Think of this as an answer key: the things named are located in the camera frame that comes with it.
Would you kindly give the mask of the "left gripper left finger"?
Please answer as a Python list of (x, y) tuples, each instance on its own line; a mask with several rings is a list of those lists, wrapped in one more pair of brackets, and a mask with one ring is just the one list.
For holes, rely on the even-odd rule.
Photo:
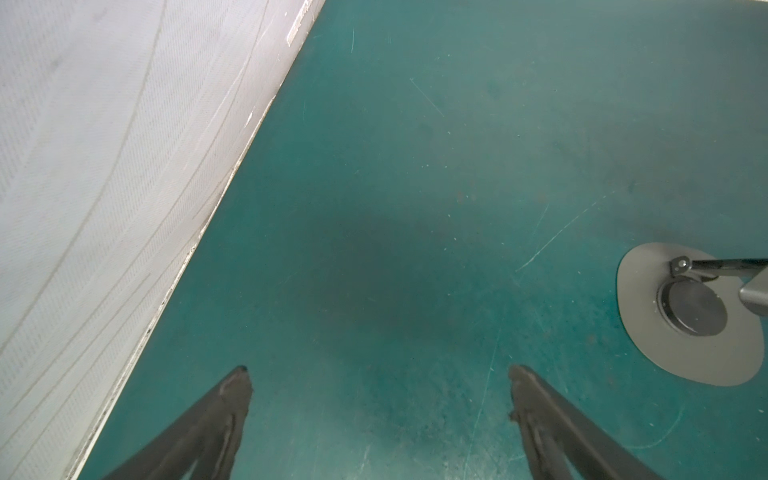
[(107, 479), (228, 479), (253, 387), (238, 366)]

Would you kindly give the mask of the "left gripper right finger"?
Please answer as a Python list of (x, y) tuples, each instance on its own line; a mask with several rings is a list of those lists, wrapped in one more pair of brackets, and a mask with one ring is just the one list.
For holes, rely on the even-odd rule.
[(534, 370), (512, 365), (513, 410), (510, 420), (520, 429), (529, 470), (534, 479), (658, 479)]

